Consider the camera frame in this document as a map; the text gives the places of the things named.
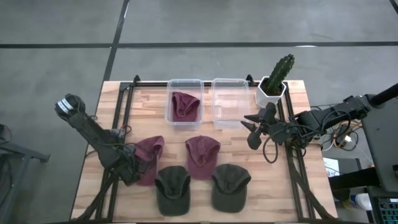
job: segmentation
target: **baseball cap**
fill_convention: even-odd
[[[137,159],[140,179],[139,185],[154,185],[157,175],[157,162],[159,161],[164,146],[164,138],[155,136],[136,143],[135,159]]]
[[[220,143],[211,137],[197,136],[185,141],[188,150],[188,171],[194,179],[211,178],[217,166],[217,154]]]
[[[186,93],[173,92],[173,121],[189,122],[196,121],[200,100]]]
[[[240,166],[222,164],[212,176],[211,205],[220,212],[237,213],[244,208],[247,185],[251,180],[249,172]]]
[[[163,216],[178,216],[190,208],[191,177],[182,166],[169,166],[159,171],[156,179],[157,208]]]

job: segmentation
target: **cactus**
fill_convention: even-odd
[[[274,70],[267,81],[266,93],[268,95],[279,95],[280,84],[286,78],[294,64],[294,56],[289,54],[276,63]]]

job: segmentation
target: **concrete floor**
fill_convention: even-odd
[[[111,43],[123,0],[1,0],[0,44]],[[397,41],[398,15],[388,0],[131,0],[120,42]],[[49,153],[31,163],[13,223],[68,220],[87,143],[57,117],[66,93],[95,112],[110,49],[0,49],[0,123],[13,141]],[[119,49],[110,80],[260,78],[287,54],[288,79],[305,80],[312,105],[377,93],[398,82],[397,47],[261,49]],[[360,149],[369,155],[362,132]],[[325,157],[358,157],[331,149]],[[344,220],[365,214],[339,209]]]

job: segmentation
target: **potted cactus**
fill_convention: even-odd
[[[289,54],[276,63],[269,77],[263,77],[256,90],[256,104],[265,108],[269,102],[277,104],[283,96],[286,86],[283,80],[294,64],[294,56]]]

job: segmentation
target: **plastic bin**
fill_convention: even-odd
[[[200,100],[198,107],[198,116],[196,121],[193,122],[174,122],[172,119],[173,115],[173,104],[172,104],[172,93],[179,91],[192,95]],[[204,113],[204,92],[205,84],[199,79],[172,79],[167,83],[167,101],[164,118],[166,123],[174,126],[174,128],[181,130],[195,130],[198,129],[200,124],[203,122]]]
[[[240,129],[250,113],[249,85],[240,78],[216,78],[211,83],[215,129]]]

